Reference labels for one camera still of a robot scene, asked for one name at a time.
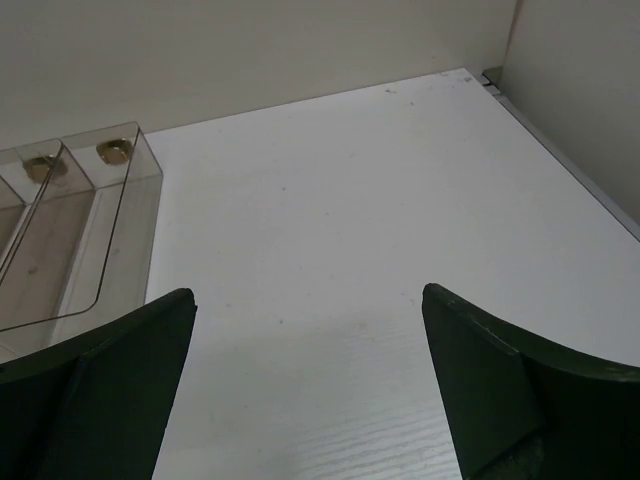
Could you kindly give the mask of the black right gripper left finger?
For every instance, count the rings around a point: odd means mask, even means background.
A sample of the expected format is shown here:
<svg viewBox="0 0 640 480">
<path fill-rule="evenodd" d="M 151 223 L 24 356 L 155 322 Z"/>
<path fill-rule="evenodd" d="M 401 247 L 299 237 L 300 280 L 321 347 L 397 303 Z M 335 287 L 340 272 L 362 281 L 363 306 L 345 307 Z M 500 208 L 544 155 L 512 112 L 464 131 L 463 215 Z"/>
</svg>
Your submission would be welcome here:
<svg viewBox="0 0 640 480">
<path fill-rule="evenodd" d="M 2 364 L 2 478 L 151 478 L 196 312 L 180 288 Z"/>
</svg>

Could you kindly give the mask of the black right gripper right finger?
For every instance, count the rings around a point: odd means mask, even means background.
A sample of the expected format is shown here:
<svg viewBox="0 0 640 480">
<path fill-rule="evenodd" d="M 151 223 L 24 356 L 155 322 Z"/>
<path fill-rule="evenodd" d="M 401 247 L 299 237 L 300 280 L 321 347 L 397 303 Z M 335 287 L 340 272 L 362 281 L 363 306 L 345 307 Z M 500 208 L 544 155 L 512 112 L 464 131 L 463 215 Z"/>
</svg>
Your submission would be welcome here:
<svg viewBox="0 0 640 480">
<path fill-rule="evenodd" d="M 435 283 L 422 315 L 463 478 L 638 478 L 638 368 L 545 339 Z"/>
</svg>

